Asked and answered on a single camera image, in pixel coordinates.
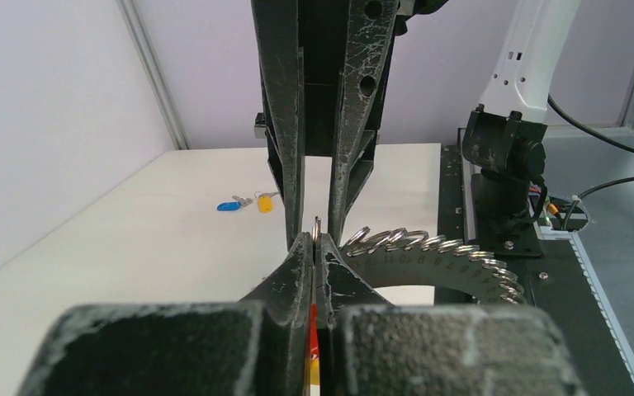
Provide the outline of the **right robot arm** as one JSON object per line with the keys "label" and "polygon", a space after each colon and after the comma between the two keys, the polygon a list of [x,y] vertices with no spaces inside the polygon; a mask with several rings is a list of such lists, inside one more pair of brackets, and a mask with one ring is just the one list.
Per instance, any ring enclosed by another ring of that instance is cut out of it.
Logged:
{"label": "right robot arm", "polygon": [[[471,112],[461,155],[471,178],[473,242],[538,257],[530,205],[543,186],[542,145],[551,80],[579,4],[521,1],[490,81]],[[268,164],[282,198],[285,233],[302,229],[305,159],[331,159],[328,232],[346,217],[374,168],[395,39],[440,1],[254,1]]]}

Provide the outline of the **metal keyring with small rings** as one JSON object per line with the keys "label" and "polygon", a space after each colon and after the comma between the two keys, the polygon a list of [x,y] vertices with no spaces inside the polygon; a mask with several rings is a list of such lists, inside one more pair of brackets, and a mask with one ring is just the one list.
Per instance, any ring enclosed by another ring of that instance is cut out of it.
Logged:
{"label": "metal keyring with small rings", "polygon": [[480,304],[525,304],[507,262],[475,244],[424,230],[358,230],[335,248],[337,260],[372,288],[431,286],[460,291]]}

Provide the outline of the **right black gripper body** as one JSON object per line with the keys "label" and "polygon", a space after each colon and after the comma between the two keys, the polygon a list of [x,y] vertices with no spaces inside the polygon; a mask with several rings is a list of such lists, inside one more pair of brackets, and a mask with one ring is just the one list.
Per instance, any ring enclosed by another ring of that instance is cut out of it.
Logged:
{"label": "right black gripper body", "polygon": [[[338,114],[338,85],[345,55],[351,1],[297,1],[299,46],[303,56],[305,156],[333,157]],[[406,33],[407,21],[438,11],[442,1],[397,1],[399,9],[376,103],[367,125],[380,127],[395,37]]]}

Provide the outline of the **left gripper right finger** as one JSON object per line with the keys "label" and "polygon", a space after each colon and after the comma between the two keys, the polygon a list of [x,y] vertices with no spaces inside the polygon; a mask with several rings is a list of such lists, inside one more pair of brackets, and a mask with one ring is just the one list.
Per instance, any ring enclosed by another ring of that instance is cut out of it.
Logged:
{"label": "left gripper right finger", "polygon": [[431,286],[372,288],[315,239],[323,395],[582,395],[560,329],[525,304]]}

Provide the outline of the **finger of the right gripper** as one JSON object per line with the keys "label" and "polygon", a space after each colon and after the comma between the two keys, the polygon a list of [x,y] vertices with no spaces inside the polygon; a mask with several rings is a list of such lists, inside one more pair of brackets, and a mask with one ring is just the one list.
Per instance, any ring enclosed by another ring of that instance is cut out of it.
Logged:
{"label": "finger of the right gripper", "polygon": [[303,56],[297,1],[252,1],[268,163],[281,193],[286,245],[302,230],[305,123]]}
{"label": "finger of the right gripper", "polygon": [[376,128],[367,122],[381,85],[398,9],[397,1],[349,3],[329,190],[328,233],[335,243],[341,241],[348,212],[373,169]]}

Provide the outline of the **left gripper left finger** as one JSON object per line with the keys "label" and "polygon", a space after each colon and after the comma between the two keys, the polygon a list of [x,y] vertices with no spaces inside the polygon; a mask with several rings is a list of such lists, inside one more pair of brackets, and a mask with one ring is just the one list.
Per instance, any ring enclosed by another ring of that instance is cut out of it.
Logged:
{"label": "left gripper left finger", "polygon": [[45,335],[21,395],[307,395],[314,242],[235,302],[88,304]]}

